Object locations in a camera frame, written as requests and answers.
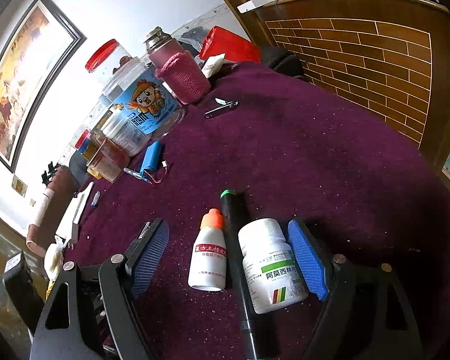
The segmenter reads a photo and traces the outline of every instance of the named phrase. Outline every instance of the red bag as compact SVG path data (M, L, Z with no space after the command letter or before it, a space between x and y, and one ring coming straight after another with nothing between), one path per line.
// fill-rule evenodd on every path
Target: red bag
M225 59L233 62L260 62L260 49L248 40L215 26L205 37L199 58L206 61L211 56L225 53Z

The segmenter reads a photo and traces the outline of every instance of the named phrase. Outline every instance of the blue mesh pad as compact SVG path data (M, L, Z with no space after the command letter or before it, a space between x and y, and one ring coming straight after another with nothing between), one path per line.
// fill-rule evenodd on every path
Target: blue mesh pad
M308 289L316 294L318 299L324 300L328 294L325 283L325 268L295 221L290 221L288 224L288 242L295 254L296 262L300 271L302 271Z
M162 222L143 250L140 261L132 272L131 292L135 299L147 290L165 247L167 247L169 233L168 225L166 222Z

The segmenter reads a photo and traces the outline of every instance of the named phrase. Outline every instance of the red label band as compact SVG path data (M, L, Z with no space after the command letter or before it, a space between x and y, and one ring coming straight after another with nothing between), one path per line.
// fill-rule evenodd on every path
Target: red label band
M214 244L198 244L195 247L195 251L211 251L213 253L221 254L225 257L227 256L227 249Z

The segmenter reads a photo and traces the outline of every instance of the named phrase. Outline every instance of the white box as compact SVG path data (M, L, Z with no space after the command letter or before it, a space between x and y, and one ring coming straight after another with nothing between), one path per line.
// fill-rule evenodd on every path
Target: white box
M240 13L245 13L245 12L251 11L253 9L260 8L260 7L264 6L265 4L271 3L272 1L275 1L275 0L250 0L242 5L239 5L237 7L237 9Z

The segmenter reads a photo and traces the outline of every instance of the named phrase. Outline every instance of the orange bottle cap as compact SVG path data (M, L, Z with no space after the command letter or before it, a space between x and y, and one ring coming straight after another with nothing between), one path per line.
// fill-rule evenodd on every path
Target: orange bottle cap
M216 208L210 209L208 214L205 214L202 219L202 224L200 225L200 230L204 227L215 227L220 230L224 229L224 218Z

